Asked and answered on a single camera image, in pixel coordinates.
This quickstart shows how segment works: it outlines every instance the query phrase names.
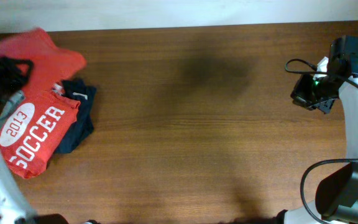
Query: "stack of clothes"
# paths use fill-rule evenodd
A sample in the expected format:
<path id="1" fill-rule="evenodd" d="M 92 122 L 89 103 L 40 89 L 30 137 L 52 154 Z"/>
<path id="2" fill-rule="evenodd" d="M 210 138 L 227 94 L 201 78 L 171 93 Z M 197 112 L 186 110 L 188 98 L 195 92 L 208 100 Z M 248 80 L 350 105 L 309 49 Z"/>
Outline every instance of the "stack of clothes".
<path id="1" fill-rule="evenodd" d="M 0 41 L 1 57 L 34 63 L 28 84 L 11 96 L 0 115 L 0 149 L 13 173 L 36 177 L 53 153 L 72 152 L 93 132 L 90 111 L 96 88 L 70 80 L 85 59 L 56 47 L 42 29 Z"/>

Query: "wooden table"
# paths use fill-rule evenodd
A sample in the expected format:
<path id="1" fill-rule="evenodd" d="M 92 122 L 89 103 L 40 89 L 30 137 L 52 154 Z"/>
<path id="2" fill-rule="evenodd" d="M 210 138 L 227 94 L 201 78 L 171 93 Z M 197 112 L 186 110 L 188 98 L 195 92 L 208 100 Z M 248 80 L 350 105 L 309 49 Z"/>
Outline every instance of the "wooden table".
<path id="1" fill-rule="evenodd" d="M 344 157 L 344 115 L 291 103 L 291 58 L 318 63 L 358 22 L 51 32 L 81 52 L 77 76 L 98 87 L 95 132 L 53 156 L 37 178 L 16 177 L 41 213 L 70 223 L 216 223 L 301 206 L 314 162 Z M 317 184 L 341 165 L 313 171 Z"/>

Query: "white wall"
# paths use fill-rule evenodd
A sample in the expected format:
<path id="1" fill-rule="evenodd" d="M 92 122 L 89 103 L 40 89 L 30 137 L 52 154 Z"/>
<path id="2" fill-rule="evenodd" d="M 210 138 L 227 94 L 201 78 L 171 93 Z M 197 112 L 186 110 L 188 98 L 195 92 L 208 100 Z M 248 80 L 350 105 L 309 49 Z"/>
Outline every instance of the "white wall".
<path id="1" fill-rule="evenodd" d="M 358 0 L 0 0 L 0 32 L 358 20 Z"/>

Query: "white oval logo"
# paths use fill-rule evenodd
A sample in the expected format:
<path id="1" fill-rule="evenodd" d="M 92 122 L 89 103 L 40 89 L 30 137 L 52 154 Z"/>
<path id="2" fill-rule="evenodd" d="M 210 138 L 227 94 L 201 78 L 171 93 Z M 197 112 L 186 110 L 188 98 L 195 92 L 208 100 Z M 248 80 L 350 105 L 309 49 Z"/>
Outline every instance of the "white oval logo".
<path id="1" fill-rule="evenodd" d="M 31 118 L 34 116 L 35 106 L 25 103 L 13 113 L 6 121 L 0 136 L 0 145 L 8 147 L 14 144 L 27 129 Z"/>

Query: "red fabric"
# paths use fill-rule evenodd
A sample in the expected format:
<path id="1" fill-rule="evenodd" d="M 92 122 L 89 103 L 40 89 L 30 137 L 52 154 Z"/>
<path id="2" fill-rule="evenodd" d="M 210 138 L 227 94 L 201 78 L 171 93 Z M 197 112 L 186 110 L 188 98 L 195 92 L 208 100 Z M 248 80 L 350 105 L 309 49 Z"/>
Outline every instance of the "red fabric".
<path id="1" fill-rule="evenodd" d="M 79 105 L 52 90 L 22 102 L 0 130 L 1 153 L 13 173 L 28 179 L 46 170 Z"/>
<path id="2" fill-rule="evenodd" d="M 51 89 L 55 82 L 69 79 L 86 64 L 81 54 L 56 47 L 41 28 L 0 41 L 2 56 L 33 61 L 29 83 L 23 87 L 25 96 Z"/>

